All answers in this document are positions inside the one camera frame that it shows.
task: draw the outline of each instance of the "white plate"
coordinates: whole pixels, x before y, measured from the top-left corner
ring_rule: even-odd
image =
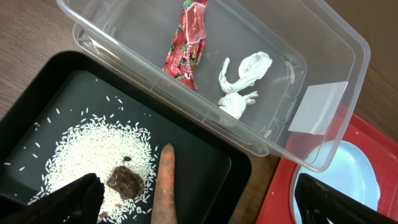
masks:
[[[326,142],[322,148],[331,147],[333,143],[334,141]],[[318,149],[319,146],[312,153],[317,153]],[[372,165],[365,154],[349,142],[340,142],[330,167],[324,172],[312,172],[297,166],[290,185],[289,197],[290,211],[296,223],[302,223],[300,211],[294,198],[294,189],[301,173],[309,174],[363,205],[377,210],[377,202],[381,193]]]

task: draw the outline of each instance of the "small brown crumb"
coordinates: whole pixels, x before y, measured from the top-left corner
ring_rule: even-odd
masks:
[[[144,191],[141,177],[124,166],[115,168],[106,185],[119,192],[122,199],[134,199]]]
[[[108,217],[108,213],[107,212],[103,212],[99,215],[100,218],[105,218]]]

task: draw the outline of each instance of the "white rice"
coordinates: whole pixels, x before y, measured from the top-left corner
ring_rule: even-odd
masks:
[[[119,122],[117,126],[106,124],[105,115],[102,121],[91,119],[80,127],[69,128],[64,134],[66,138],[62,138],[57,146],[53,159],[46,162],[48,174],[42,175],[46,192],[41,188],[40,194],[52,193],[89,173],[95,173],[102,183],[106,183],[115,168],[125,166],[140,175],[144,182],[144,194],[135,199],[123,200],[117,191],[105,184],[104,202],[99,214],[107,212],[108,217],[98,220],[121,223],[127,219],[127,214],[144,213],[137,203],[146,203],[153,191],[156,160],[151,156],[151,146],[145,140],[150,138],[149,134],[140,133],[139,137],[136,131]],[[126,156],[131,161],[124,162]]]

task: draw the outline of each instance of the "red tray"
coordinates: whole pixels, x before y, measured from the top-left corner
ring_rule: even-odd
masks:
[[[293,134],[286,147],[292,147],[300,134]],[[381,197],[377,211],[398,221],[398,144],[355,114],[343,140],[358,146],[372,164]],[[282,158],[262,204],[257,224],[294,223],[289,205],[290,182],[297,164]]]

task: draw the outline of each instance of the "transparent plastic container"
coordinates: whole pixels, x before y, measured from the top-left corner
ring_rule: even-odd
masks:
[[[64,13],[77,21],[77,44],[133,85],[197,119],[216,134],[255,155],[288,157],[314,170],[325,170],[348,125],[370,58],[366,41],[333,9],[317,0],[209,0],[205,12],[206,45],[194,74],[198,89],[181,85],[162,71],[183,0],[57,0]],[[238,79],[243,58],[263,51],[273,60],[263,79],[239,93],[258,91],[240,120],[218,108],[224,96],[218,83],[226,57],[231,59],[228,81]],[[303,134],[302,141],[330,149],[286,151],[289,125],[310,85],[348,82],[339,113],[330,126],[338,132]]]

